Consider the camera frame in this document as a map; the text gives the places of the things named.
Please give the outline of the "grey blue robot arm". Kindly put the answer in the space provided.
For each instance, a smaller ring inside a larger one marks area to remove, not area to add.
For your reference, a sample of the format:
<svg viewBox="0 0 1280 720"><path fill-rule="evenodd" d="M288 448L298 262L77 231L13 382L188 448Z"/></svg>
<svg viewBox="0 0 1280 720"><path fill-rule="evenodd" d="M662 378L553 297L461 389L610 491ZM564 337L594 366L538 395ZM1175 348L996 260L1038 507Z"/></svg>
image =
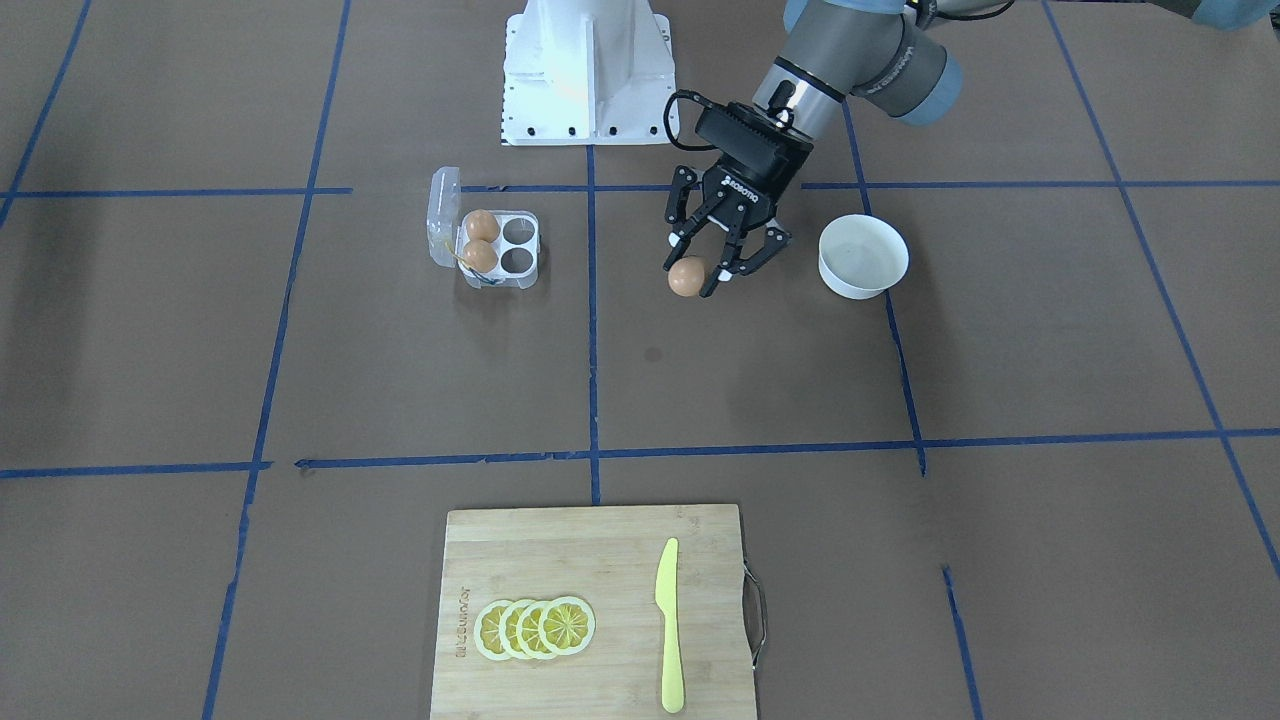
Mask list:
<svg viewBox="0 0 1280 720"><path fill-rule="evenodd" d="M963 68L927 28L934 20L989 20L1009 8L980 1L966 14L943 1L788 3L786 42L749 102L719 104L690 90L669 96L669 104L700 106L699 149L718 159L703 173L673 173L666 269L713 224L724 232L724 247L700 296L758 272L790 245L776 219L780 200L846 101L863 99L905 126L938 120L961 92Z"/></svg>

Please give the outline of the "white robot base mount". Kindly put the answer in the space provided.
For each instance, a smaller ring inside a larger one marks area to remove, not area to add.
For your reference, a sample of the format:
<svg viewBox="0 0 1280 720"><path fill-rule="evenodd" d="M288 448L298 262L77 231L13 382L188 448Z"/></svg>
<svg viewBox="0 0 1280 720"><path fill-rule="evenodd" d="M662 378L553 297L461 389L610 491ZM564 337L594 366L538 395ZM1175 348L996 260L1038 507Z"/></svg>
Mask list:
<svg viewBox="0 0 1280 720"><path fill-rule="evenodd" d="M650 3L529 1L503 38L503 145L666 145L678 131L671 24Z"/></svg>

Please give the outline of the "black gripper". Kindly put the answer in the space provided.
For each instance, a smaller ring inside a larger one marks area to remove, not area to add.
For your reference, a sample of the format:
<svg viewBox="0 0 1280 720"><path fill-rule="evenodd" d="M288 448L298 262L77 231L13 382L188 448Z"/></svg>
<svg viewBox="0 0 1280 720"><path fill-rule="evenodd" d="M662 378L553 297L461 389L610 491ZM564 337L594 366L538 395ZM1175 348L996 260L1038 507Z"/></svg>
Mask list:
<svg viewBox="0 0 1280 720"><path fill-rule="evenodd" d="M691 167L675 169L664 213L671 246L663 263L664 272L685 258L692 237L710 222L723 202L721 188L740 196L730 202L730 210L744 206L745 231L754 231L774 219L781 195L814 149L805 135L781 127L759 109L742 102L713 102L704 108L695 132L719 151L719 159L705 172ZM701 191L701 204L689 211L694 190ZM703 299L709 299L724 282L760 270L794 240L781 225L767 225L763 245L744 255L745 231L726 233L721 255L701 284Z"/></svg>

